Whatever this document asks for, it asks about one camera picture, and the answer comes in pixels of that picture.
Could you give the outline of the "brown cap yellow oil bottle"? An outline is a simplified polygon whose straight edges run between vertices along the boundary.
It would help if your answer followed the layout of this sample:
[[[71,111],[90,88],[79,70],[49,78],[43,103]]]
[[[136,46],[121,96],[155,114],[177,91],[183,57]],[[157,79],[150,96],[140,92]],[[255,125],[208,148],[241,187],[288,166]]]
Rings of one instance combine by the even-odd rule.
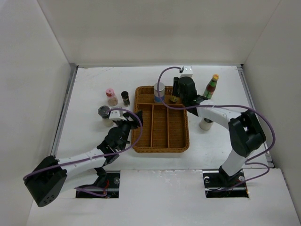
[[[170,101],[171,101],[172,103],[176,103],[177,100],[178,100],[178,98],[177,98],[176,96],[171,96],[171,97],[170,97]]]

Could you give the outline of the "silver cap blue label shaker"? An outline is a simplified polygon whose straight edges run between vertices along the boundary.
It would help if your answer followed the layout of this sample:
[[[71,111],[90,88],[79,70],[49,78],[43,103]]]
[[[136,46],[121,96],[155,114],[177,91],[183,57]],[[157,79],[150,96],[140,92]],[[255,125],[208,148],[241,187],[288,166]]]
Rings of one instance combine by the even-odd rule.
[[[162,103],[165,100],[165,85],[160,83],[154,84],[154,102]]]

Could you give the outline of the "red green sauce bottle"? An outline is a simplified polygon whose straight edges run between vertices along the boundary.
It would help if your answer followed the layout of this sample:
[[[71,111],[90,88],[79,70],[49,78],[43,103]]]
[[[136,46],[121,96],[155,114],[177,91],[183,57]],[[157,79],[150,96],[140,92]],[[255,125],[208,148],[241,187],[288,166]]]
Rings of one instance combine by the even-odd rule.
[[[209,81],[209,83],[207,84],[206,86],[206,89],[203,93],[203,96],[208,98],[208,99],[211,99],[212,96],[213,96],[213,93],[216,89],[216,85],[217,85],[217,81],[219,79],[219,75],[218,74],[214,74],[211,78],[211,80]]]

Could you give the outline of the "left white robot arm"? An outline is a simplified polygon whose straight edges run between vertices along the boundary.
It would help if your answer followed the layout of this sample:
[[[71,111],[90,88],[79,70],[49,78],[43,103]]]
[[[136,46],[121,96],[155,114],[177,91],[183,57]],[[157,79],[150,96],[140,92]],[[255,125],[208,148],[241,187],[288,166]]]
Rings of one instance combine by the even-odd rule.
[[[130,131],[143,128],[142,111],[133,113],[104,105],[98,109],[98,113],[116,126],[109,130],[97,147],[64,159],[50,155],[24,177],[24,184],[38,207],[49,205],[60,193],[69,189],[88,193],[89,186],[102,187],[106,178],[104,167],[129,149]]]

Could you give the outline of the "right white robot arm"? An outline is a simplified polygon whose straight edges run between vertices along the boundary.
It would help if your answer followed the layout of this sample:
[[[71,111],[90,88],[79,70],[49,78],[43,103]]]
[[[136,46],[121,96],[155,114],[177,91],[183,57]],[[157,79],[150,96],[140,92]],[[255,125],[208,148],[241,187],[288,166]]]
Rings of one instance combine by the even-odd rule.
[[[181,99],[191,114],[207,118],[229,131],[232,150],[219,167],[218,181],[223,186],[230,186],[249,155],[266,141],[255,113],[217,108],[210,99],[197,94],[195,83],[188,76],[174,78],[173,95]]]

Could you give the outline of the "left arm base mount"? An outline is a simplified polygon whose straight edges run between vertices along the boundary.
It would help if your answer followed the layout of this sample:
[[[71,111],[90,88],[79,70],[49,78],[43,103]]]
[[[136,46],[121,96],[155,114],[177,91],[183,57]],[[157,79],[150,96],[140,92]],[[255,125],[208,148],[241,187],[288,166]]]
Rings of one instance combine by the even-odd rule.
[[[76,190],[77,199],[114,199],[119,198],[120,170],[105,171],[97,170],[97,178],[92,184],[82,185]]]

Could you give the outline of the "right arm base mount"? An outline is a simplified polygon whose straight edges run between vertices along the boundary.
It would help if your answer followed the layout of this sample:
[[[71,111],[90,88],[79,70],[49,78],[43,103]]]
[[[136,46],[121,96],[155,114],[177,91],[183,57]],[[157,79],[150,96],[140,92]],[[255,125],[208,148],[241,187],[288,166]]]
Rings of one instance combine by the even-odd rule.
[[[220,169],[204,170],[203,181],[206,198],[248,198],[243,170],[233,176],[227,176]]]

